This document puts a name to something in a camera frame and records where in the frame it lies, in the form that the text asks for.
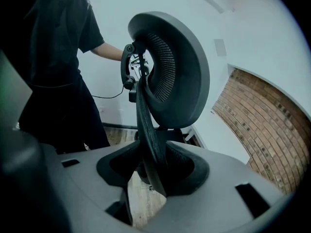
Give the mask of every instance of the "black cable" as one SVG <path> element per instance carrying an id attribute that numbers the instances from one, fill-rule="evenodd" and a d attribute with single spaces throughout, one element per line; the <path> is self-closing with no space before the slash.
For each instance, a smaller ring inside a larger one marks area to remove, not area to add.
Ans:
<path id="1" fill-rule="evenodd" d="M 121 94 L 122 94 L 123 89 L 124 89 L 124 85 L 123 85 L 123 87 L 122 87 L 122 91 L 121 91 L 119 94 L 115 95 L 114 97 L 105 98 L 105 97 L 98 97 L 98 96 L 93 96 L 93 95 L 92 95 L 92 97 L 100 98 L 100 99 L 114 99 L 114 98 L 116 98 L 118 95 L 121 95 Z"/>

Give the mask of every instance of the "floor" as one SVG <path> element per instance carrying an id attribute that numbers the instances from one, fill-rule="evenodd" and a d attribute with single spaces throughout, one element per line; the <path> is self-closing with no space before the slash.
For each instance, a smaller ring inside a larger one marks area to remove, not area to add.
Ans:
<path id="1" fill-rule="evenodd" d="M 116 129 L 105 127 L 110 145 L 134 141 L 136 130 Z M 141 229 L 159 211 L 166 202 L 166 198 L 145 184 L 134 172 L 128 183 L 128 196 L 133 227 Z"/>

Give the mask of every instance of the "cutout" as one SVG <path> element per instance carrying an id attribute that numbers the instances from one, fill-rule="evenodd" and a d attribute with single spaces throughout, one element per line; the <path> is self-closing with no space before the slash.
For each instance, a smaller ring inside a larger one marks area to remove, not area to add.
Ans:
<path id="1" fill-rule="evenodd" d="M 244 200 L 249 211 L 254 218 L 259 217 L 262 213 L 267 211 L 270 206 L 263 199 L 263 197 L 252 187 L 249 183 L 239 184 L 236 187 L 241 198 Z"/>
<path id="2" fill-rule="evenodd" d="M 63 167 L 69 167 L 69 166 L 73 166 L 73 165 L 76 165 L 80 163 L 78 160 L 68 160 L 68 161 L 63 161 L 62 164 L 63 164 Z"/>

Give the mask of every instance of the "black t-shirt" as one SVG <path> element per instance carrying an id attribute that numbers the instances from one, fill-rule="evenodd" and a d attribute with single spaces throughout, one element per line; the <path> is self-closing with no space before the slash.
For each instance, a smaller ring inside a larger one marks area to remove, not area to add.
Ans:
<path id="1" fill-rule="evenodd" d="M 104 43 L 88 0 L 36 0 L 20 23 L 18 32 L 4 37 L 4 52 L 28 84 L 75 81 L 78 49 Z"/>

